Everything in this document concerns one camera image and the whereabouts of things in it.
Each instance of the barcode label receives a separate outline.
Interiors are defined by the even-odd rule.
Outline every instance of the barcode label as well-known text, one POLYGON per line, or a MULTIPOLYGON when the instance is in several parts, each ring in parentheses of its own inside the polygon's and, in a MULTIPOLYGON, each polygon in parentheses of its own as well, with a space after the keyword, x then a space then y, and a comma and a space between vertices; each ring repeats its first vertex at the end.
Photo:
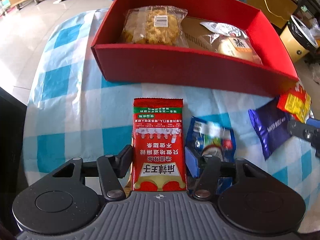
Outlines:
POLYGON ((168 27, 167 15, 155 15, 154 27, 168 27))

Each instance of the red snack packet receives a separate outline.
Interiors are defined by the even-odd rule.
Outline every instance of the red snack packet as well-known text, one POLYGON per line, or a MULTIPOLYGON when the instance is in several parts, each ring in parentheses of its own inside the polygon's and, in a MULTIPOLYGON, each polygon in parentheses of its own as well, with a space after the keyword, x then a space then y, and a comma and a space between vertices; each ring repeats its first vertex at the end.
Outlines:
POLYGON ((135 98, 133 190, 186 190, 183 99, 135 98))
POLYGON ((300 84, 297 84, 288 93, 280 96, 277 108, 292 114, 297 121, 305 123, 305 119, 310 112, 310 104, 310 96, 300 84))

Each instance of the white label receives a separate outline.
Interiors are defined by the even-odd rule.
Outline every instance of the white label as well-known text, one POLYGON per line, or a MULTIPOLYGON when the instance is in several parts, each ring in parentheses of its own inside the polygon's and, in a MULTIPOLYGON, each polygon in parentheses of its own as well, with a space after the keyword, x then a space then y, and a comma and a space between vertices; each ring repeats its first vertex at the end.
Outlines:
POLYGON ((228 37, 241 36, 241 30, 231 24, 216 22, 200 22, 200 24, 213 33, 219 33, 228 37))
POLYGON ((155 15, 154 27, 168 27, 167 15, 155 15))
POLYGON ((231 140, 230 130, 224 129, 214 122, 201 123, 195 121, 193 131, 204 135, 209 135, 212 138, 218 137, 225 140, 231 140))
POLYGON ((251 52, 251 48, 243 39, 239 38, 229 38, 232 42, 232 45, 236 48, 237 51, 240 52, 251 52))
POLYGON ((180 176, 176 163, 144 163, 140 177, 154 175, 180 176))

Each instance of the pork floss bread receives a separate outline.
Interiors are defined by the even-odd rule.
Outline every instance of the pork floss bread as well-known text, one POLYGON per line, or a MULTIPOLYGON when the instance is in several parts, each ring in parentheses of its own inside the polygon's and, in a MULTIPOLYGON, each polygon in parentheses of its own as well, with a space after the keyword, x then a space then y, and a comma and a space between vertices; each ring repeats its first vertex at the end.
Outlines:
POLYGON ((181 21, 186 15, 186 10, 174 6, 147 6, 130 10, 121 41, 187 47, 181 28, 181 21))

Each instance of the yellow cable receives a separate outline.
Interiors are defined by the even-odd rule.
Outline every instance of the yellow cable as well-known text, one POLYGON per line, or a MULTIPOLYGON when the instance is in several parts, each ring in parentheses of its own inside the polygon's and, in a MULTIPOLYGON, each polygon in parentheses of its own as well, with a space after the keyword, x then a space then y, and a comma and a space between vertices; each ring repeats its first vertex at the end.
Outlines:
POLYGON ((267 5, 267 1, 266 1, 266 0, 264 0, 264 3, 265 3, 265 5, 266 5, 268 11, 269 11, 271 14, 273 14, 274 16, 277 16, 277 17, 279 17, 279 18, 281 18, 281 19, 283 19, 283 20, 286 21, 286 22, 288 21, 288 20, 284 19, 282 16, 276 15, 276 14, 274 14, 272 11, 270 11, 270 10, 269 10, 269 7, 268 7, 268 5, 267 5))

